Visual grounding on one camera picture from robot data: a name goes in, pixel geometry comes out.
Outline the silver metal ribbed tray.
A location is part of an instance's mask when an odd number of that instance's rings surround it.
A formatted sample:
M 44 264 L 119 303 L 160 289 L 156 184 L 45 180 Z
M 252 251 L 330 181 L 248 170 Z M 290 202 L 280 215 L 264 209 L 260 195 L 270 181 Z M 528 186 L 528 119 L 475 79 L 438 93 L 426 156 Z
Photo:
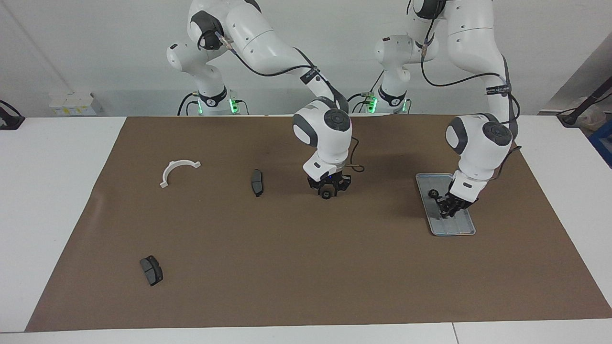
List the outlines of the silver metal ribbed tray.
M 448 192 L 452 174 L 448 173 L 419 173 L 415 175 L 420 198 L 426 211 L 426 219 L 430 231 L 436 237 L 471 236 L 476 228 L 467 209 L 457 212 L 454 217 L 443 218 L 440 214 L 437 201 L 430 196 L 435 190 L 439 196 Z

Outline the brown paper table mat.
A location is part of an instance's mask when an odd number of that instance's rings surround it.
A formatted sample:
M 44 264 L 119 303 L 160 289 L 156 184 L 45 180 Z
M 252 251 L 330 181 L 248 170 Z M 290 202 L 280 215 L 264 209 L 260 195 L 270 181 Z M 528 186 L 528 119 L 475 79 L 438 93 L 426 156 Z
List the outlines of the brown paper table mat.
M 431 235 L 415 175 L 455 170 L 450 121 L 353 118 L 366 170 L 323 200 L 291 118 L 126 119 L 26 331 L 611 318 L 520 153 L 470 207 L 475 235 Z M 201 166 L 162 189 L 179 160 Z

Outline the blue plastic crate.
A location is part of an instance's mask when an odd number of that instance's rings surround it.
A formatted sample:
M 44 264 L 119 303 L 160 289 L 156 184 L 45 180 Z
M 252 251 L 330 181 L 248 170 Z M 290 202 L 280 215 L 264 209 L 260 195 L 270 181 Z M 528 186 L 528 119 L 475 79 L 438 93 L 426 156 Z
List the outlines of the blue plastic crate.
M 588 137 L 588 141 L 612 169 L 612 119 L 594 131 Z

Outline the clear plastic bag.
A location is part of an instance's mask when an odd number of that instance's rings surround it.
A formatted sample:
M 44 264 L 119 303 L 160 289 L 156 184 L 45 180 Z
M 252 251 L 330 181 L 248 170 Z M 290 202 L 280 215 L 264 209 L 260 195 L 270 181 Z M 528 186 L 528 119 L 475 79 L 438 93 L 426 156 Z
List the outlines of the clear plastic bag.
M 599 130 L 608 121 L 607 114 L 605 114 L 605 112 L 599 108 L 598 105 L 594 104 L 581 113 L 573 125 L 581 130 L 586 130 L 593 133 Z

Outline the black slanted stand pole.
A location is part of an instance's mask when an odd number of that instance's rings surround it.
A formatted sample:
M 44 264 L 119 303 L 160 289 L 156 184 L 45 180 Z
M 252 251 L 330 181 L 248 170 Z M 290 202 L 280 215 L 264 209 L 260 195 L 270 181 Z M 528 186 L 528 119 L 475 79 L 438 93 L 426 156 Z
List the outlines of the black slanted stand pole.
M 590 96 L 586 98 L 578 107 L 561 111 L 557 114 L 557 119 L 564 127 L 575 126 L 579 116 L 599 100 L 604 99 L 605 92 L 612 88 L 612 75 L 600 85 Z

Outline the short grey brake pad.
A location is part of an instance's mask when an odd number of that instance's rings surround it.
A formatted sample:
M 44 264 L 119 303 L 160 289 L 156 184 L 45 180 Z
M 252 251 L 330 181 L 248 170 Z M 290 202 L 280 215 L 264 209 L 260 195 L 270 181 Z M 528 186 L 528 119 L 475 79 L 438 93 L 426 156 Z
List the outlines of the short grey brake pad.
M 162 268 L 154 256 L 140 259 L 140 266 L 151 287 L 157 285 L 164 278 Z

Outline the white cardboard boxes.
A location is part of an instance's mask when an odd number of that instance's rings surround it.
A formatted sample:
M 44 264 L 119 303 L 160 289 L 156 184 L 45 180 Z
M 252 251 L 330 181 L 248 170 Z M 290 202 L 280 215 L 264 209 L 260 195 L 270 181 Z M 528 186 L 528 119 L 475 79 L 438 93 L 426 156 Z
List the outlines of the white cardboard boxes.
M 50 92 L 49 108 L 55 116 L 98 116 L 103 107 L 90 92 Z

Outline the black table clamp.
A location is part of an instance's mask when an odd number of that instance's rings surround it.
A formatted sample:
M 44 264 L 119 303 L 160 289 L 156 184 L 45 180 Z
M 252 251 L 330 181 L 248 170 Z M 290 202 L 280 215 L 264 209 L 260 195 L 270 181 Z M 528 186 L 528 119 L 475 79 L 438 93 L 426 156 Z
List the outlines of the black table clamp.
M 26 119 L 14 106 L 0 99 L 0 130 L 17 130 Z M 16 116 L 10 115 L 5 108 L 13 111 Z

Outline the white curved plastic bracket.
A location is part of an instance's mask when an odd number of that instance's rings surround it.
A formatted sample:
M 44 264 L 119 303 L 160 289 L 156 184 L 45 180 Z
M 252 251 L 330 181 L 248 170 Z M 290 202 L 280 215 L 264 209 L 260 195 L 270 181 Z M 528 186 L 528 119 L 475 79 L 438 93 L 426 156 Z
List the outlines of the white curved plastic bracket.
M 169 176 L 170 173 L 179 166 L 191 166 L 195 169 L 198 169 L 201 166 L 200 161 L 190 161 L 190 160 L 179 160 L 179 161 L 171 161 L 168 163 L 167 167 L 164 169 L 162 173 L 162 182 L 159 184 L 162 189 L 168 187 L 169 185 Z

